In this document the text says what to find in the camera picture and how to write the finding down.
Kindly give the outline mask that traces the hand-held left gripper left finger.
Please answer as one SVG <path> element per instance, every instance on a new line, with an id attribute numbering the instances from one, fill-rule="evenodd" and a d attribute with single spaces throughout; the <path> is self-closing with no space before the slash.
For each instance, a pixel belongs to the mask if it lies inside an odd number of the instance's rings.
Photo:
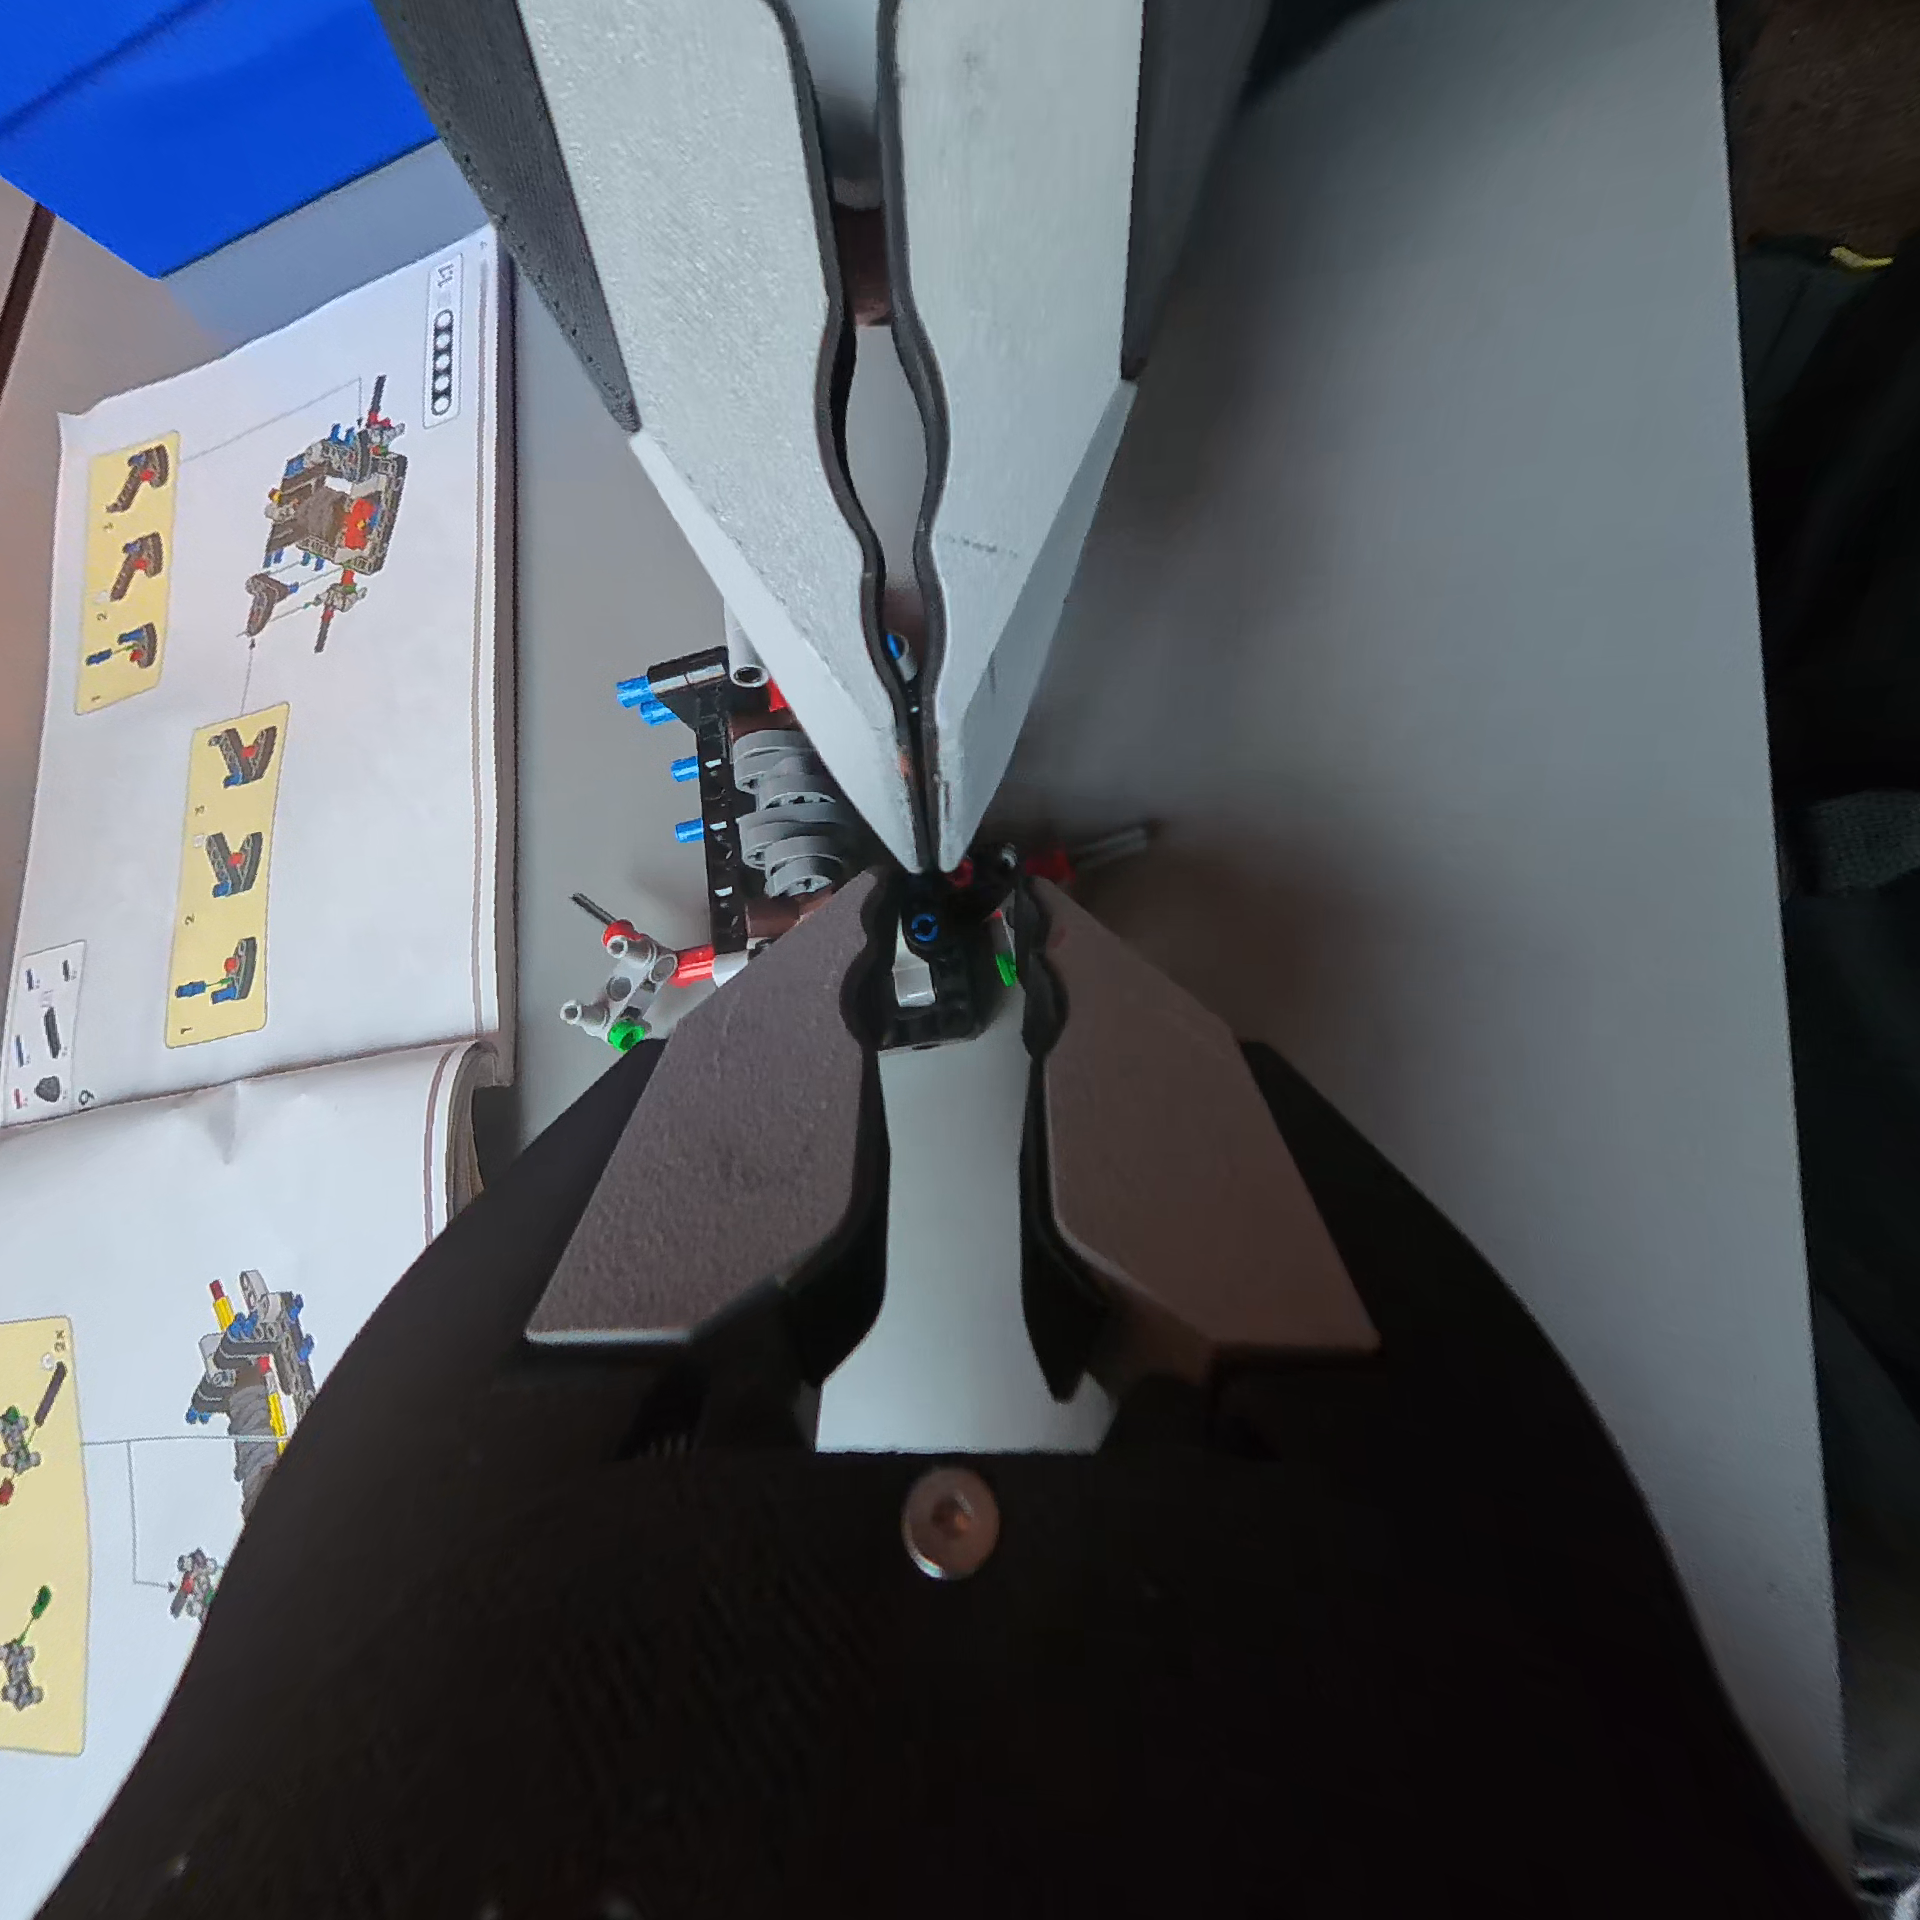
<path id="1" fill-rule="evenodd" d="M 768 1328 L 818 1387 L 873 1328 L 895 901 L 892 874 L 853 877 L 680 1022 L 533 1309 L 536 1345 L 680 1357 Z"/>

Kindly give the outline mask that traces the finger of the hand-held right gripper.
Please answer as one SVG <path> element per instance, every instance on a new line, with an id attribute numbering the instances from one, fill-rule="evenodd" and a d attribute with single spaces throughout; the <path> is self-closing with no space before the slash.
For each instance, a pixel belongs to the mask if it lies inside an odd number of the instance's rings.
<path id="1" fill-rule="evenodd" d="M 1137 387 L 1120 372 L 1139 3 L 881 9 L 897 337 L 928 474 L 919 754 L 932 861 L 993 805 Z"/>
<path id="2" fill-rule="evenodd" d="M 841 436 L 856 330 L 797 24 L 764 3 L 519 12 L 637 405 L 631 446 L 828 771 L 916 874 L 923 808 Z"/>

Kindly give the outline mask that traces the person's right hand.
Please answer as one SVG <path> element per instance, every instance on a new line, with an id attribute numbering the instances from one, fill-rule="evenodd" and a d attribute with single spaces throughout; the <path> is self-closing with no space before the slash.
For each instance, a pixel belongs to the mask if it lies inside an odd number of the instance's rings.
<path id="1" fill-rule="evenodd" d="M 892 326 L 897 301 L 881 181 L 829 174 L 829 205 L 849 322 L 858 330 Z"/>

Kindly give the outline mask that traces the white instruction booklet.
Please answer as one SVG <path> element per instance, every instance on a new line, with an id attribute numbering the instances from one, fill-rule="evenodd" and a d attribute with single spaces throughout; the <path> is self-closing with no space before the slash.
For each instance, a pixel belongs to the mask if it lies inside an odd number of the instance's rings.
<path id="1" fill-rule="evenodd" d="M 63 420 L 5 995 L 5 1785 L 128 1765 L 492 1067 L 482 229 Z"/>

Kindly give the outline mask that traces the small black lego subassembly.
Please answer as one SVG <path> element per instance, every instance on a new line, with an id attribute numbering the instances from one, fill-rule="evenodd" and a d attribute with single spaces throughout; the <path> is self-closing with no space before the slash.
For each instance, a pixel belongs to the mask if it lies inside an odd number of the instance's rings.
<path id="1" fill-rule="evenodd" d="M 984 837 L 947 870 L 898 870 L 892 908 L 904 944 L 919 957 L 964 953 L 989 932 L 1024 870 L 1017 842 Z"/>

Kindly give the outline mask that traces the blue plastic bin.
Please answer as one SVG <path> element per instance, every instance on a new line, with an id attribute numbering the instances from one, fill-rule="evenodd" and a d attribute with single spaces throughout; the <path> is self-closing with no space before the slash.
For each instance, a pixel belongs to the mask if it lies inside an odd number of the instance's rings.
<path id="1" fill-rule="evenodd" d="M 435 136 L 371 3 L 3 5 L 3 178 L 148 277 Z"/>

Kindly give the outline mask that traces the black lego frame assembly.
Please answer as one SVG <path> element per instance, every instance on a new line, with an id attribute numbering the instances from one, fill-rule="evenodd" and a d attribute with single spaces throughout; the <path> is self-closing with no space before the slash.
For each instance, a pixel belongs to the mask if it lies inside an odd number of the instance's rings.
<path id="1" fill-rule="evenodd" d="M 881 842 L 729 608 L 721 644 L 617 680 L 616 699 L 645 725 L 676 725 L 692 738 L 669 774 L 697 789 L 700 810 L 674 825 L 674 837 L 705 852 L 709 918 L 705 944 L 669 946 L 588 896 L 575 896 L 597 923 L 608 972 L 586 997 L 565 1000 L 561 1020 L 625 1054 L 663 1036 L 656 1013 L 663 995 L 728 986 L 873 866 Z M 1149 824 L 1129 824 L 1079 844 L 1017 842 L 1021 881 L 1069 890 L 1097 868 L 1146 852 L 1152 837 Z M 985 940 L 931 960 L 906 949 L 897 915 L 887 953 L 892 1000 L 881 1020 L 883 1050 L 975 1041 L 1020 979 L 1011 901 L 993 917 Z"/>

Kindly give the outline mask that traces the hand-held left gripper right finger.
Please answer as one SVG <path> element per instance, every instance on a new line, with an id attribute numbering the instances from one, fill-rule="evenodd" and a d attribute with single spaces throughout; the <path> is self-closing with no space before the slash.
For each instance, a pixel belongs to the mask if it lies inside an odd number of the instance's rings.
<path id="1" fill-rule="evenodd" d="M 1235 1034 L 1052 881 L 1020 884 L 1021 1309 L 1056 1401 L 1381 1334 Z"/>

